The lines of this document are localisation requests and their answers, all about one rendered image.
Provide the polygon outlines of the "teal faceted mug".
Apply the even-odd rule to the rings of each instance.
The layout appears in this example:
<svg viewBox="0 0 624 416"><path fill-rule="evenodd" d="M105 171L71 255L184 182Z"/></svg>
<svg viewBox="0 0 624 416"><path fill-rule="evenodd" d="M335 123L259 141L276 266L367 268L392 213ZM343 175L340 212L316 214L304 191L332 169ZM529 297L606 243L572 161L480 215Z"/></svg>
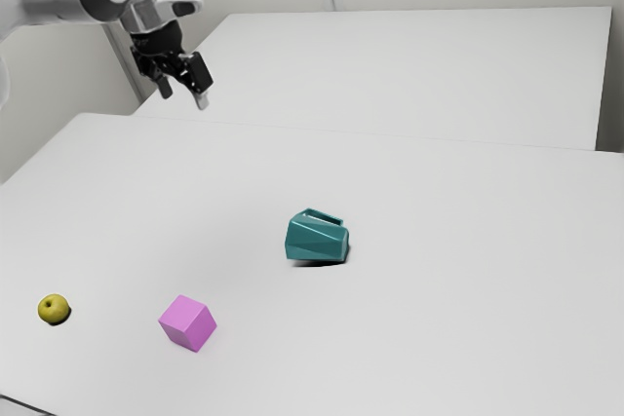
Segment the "teal faceted mug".
<svg viewBox="0 0 624 416"><path fill-rule="evenodd" d="M342 219L313 208L290 219L285 237L289 260L341 263L348 251L349 231Z"/></svg>

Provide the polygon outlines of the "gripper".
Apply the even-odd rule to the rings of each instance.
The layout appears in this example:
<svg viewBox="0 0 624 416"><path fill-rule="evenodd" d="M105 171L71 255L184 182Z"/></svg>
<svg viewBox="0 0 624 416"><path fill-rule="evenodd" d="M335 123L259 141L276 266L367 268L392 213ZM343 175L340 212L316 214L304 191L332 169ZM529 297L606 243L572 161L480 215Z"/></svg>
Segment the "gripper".
<svg viewBox="0 0 624 416"><path fill-rule="evenodd" d="M209 106L209 88L213 76L199 52L190 55L182 46L182 30L177 20L144 34L132 34L131 52L139 73L156 84L163 99L173 90L168 76L182 83L203 111Z"/></svg>

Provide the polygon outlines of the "yellow-green apple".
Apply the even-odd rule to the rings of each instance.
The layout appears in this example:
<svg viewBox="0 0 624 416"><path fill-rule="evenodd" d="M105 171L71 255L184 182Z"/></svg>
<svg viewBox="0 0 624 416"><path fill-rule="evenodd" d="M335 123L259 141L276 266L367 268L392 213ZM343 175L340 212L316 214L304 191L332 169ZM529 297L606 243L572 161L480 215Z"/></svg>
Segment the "yellow-green apple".
<svg viewBox="0 0 624 416"><path fill-rule="evenodd" d="M49 294L37 306L39 318L50 325L65 321L71 312L68 301L60 294Z"/></svg>

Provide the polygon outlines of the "pink cube block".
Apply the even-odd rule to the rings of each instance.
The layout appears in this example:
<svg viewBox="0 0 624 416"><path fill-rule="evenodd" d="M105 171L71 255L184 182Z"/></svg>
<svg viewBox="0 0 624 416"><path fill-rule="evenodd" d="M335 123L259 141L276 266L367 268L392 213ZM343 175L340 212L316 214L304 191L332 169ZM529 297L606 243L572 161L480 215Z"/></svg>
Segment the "pink cube block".
<svg viewBox="0 0 624 416"><path fill-rule="evenodd" d="M217 329L209 308L190 297L178 295L158 319L169 339L197 353Z"/></svg>

